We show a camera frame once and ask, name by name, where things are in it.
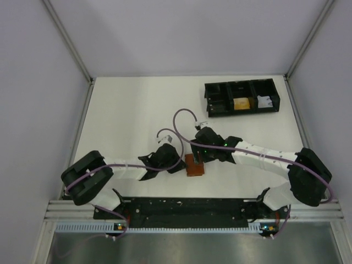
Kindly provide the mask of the brown leather card holder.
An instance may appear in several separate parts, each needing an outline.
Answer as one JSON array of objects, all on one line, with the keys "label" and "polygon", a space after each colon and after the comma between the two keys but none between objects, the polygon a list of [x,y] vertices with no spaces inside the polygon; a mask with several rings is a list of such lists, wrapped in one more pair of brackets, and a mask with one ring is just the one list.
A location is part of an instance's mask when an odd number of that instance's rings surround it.
[{"label": "brown leather card holder", "polygon": [[185,155],[186,174],[188,177],[198,177],[205,174],[204,164],[196,164],[193,154]]}]

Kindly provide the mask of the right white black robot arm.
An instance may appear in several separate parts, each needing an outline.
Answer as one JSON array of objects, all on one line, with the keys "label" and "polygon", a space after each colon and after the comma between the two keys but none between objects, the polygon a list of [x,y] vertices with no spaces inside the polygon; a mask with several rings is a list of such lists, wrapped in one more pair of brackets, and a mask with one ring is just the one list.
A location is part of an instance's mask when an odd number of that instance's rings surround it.
[{"label": "right white black robot arm", "polygon": [[332,179],[318,155],[305,147],[298,152],[276,151],[240,137],[224,139],[209,126],[198,129],[190,144],[195,158],[204,163],[218,160],[256,167],[283,177],[283,184],[266,188],[257,198],[272,211],[293,204],[319,206]]}]

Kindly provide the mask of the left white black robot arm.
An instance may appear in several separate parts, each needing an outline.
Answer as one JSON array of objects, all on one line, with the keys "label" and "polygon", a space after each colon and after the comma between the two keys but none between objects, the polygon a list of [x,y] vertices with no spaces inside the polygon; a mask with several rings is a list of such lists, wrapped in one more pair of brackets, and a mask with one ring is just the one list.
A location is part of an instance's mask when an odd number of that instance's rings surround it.
[{"label": "left white black robot arm", "polygon": [[117,181],[147,181],[158,173],[182,171],[186,163],[176,148],[167,142],[160,143],[155,152],[134,159],[109,159],[93,150],[66,169],[61,180],[65,192],[75,205],[91,204],[107,210],[115,210],[123,203],[117,190]]}]

